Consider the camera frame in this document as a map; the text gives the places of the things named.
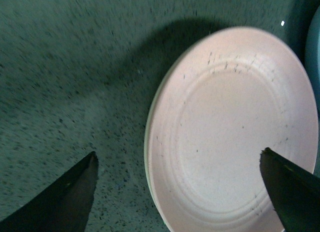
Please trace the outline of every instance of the stacked plate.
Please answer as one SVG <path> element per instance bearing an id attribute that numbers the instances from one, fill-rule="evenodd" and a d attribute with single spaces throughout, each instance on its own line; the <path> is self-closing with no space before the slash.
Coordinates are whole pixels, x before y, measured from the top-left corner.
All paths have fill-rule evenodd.
<path id="1" fill-rule="evenodd" d="M 145 133 L 149 189 L 169 230 L 282 231 L 259 170 L 266 147 L 313 172 L 317 108 L 296 55 L 250 27 L 193 45 L 163 79 Z"/>

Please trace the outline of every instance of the granite countertop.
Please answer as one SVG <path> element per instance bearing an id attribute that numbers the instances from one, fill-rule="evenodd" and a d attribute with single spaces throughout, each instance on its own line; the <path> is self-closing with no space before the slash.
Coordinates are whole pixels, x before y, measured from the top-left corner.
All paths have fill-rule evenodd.
<path id="1" fill-rule="evenodd" d="M 0 0 L 0 220 L 96 151 L 99 180 L 86 231 L 168 231 L 147 185 L 144 132 L 170 66 L 199 39 L 232 26 L 273 33 L 303 62 L 319 5 Z"/>

